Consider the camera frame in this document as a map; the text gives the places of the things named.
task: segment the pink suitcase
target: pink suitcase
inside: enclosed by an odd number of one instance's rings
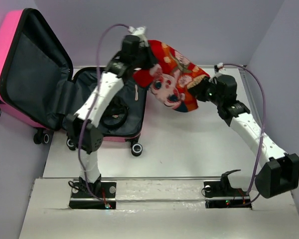
[[[95,68],[81,69],[73,77],[70,57],[38,10],[26,8],[6,15],[0,28],[0,115],[2,110],[37,128],[35,143],[47,144],[49,131],[65,129],[65,116],[75,113],[96,85]],[[124,125],[100,127],[105,140],[130,141],[132,154],[138,156],[143,149],[138,139],[146,90],[136,89],[131,79],[118,93],[132,104],[132,116]],[[69,139],[66,143],[74,150]]]

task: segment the white tabletop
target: white tabletop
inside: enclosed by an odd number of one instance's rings
[[[213,74],[212,67],[203,68]],[[237,68],[228,68],[235,77],[238,100],[249,103]],[[66,146],[66,135],[56,132],[47,159],[44,178],[79,176],[77,152]],[[250,175],[255,156],[244,141],[218,116],[211,103],[199,103],[189,113],[166,108],[148,93],[145,119],[139,143],[143,153],[131,154],[128,143],[104,141],[98,151],[102,177],[199,177],[220,176],[233,169]]]
[[[260,197],[253,210],[206,209],[199,180],[125,180],[117,209],[72,210],[67,182],[36,180],[19,239],[299,239],[290,193]]]

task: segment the black belt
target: black belt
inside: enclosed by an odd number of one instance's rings
[[[115,124],[105,123],[106,119],[116,120],[121,114],[123,114],[123,117],[117,123],[115,123]],[[128,105],[123,101],[123,99],[121,97],[114,96],[113,99],[111,100],[110,104],[106,107],[106,109],[101,117],[100,123],[108,129],[119,128],[127,120],[128,114],[129,114]]]

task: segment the white table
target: white table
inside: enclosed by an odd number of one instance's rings
[[[213,74],[213,67],[203,68]],[[238,99],[249,103],[237,68],[228,68],[235,77]],[[47,159],[44,178],[71,178],[79,175],[77,152],[70,151],[66,135],[56,132]],[[211,103],[179,113],[166,108],[148,93],[140,157],[131,154],[128,143],[104,141],[98,151],[104,178],[220,176],[233,169],[251,175],[255,156],[243,140],[218,116]]]
[[[122,180],[116,210],[72,210],[67,182],[37,179],[19,239],[299,239],[290,193],[253,210],[206,209],[202,180]]]

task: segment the gray wall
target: gray wall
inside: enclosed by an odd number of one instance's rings
[[[26,6],[35,3],[0,0],[0,25],[9,10]],[[19,238],[32,182],[43,171],[48,146],[34,145],[34,133],[10,116],[0,118],[0,239]]]
[[[148,27],[148,38],[168,43],[197,64],[247,64],[283,0],[35,0],[74,65],[95,65],[96,44],[114,23]],[[124,29],[102,46],[106,64]]]
[[[249,63],[266,92],[267,132],[299,155],[299,0],[286,0]],[[258,87],[250,80],[262,115]],[[299,210],[299,188],[295,190]]]

